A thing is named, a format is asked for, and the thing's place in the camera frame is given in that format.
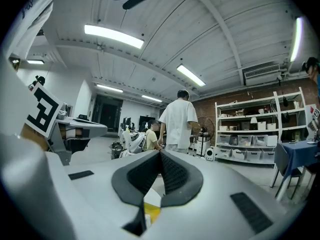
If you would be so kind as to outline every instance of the ceiling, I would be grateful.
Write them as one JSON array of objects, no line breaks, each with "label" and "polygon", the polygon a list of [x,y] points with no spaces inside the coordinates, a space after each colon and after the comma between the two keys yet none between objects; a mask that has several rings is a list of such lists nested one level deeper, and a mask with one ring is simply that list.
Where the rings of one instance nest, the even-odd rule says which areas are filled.
[{"label": "ceiling", "polygon": [[[185,88],[196,100],[245,88],[242,68],[287,65],[295,17],[301,16],[290,0],[147,0],[128,11],[122,9],[125,1],[54,0],[43,26],[48,44],[34,45],[28,59],[45,52],[46,61],[86,67],[92,82],[123,89],[118,98],[149,104],[141,98],[145,94],[167,104]],[[138,49],[86,35],[85,24],[121,31],[144,44]],[[319,54],[315,40],[303,26],[291,73]],[[196,86],[178,72],[180,64],[206,85]]]}]

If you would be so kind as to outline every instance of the blue table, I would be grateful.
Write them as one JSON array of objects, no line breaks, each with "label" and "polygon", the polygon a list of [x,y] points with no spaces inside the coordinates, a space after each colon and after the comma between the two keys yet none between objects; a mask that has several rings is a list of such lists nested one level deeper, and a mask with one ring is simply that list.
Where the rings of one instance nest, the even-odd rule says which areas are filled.
[{"label": "blue table", "polygon": [[[315,158],[316,153],[320,151],[318,144],[308,144],[309,140],[299,141],[296,143],[279,143],[282,145],[287,154],[289,155],[289,163],[285,174],[282,179],[282,187],[277,196],[277,200],[280,201],[285,194],[285,191],[289,185],[290,176],[292,171],[298,167],[310,166],[318,162]],[[277,155],[274,157],[274,162],[277,161]]]}]

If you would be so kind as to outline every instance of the white speaker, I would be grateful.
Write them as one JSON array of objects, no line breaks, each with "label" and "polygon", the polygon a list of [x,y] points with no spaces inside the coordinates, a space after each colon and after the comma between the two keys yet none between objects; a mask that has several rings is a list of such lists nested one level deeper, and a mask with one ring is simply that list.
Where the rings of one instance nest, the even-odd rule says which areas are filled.
[{"label": "white speaker", "polygon": [[209,147],[204,154],[204,158],[207,161],[213,161],[215,156],[215,150],[214,147]]}]

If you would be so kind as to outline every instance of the air conditioner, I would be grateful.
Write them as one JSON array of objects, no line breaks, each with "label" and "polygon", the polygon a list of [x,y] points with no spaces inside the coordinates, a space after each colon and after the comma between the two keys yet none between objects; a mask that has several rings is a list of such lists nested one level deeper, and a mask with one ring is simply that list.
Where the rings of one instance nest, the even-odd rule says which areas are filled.
[{"label": "air conditioner", "polygon": [[256,86],[277,82],[277,76],[280,74],[280,65],[257,65],[242,70],[243,80],[246,86]]}]

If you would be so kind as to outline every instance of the white pants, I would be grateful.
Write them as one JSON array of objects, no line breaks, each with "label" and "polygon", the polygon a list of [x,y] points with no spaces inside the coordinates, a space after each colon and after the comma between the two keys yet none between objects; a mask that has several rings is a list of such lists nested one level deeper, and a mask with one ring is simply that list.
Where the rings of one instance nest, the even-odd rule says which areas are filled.
[{"label": "white pants", "polygon": [[165,145],[164,150],[166,151],[171,150],[171,151],[176,151],[184,154],[188,153],[188,148],[178,148],[178,144],[167,144]]}]

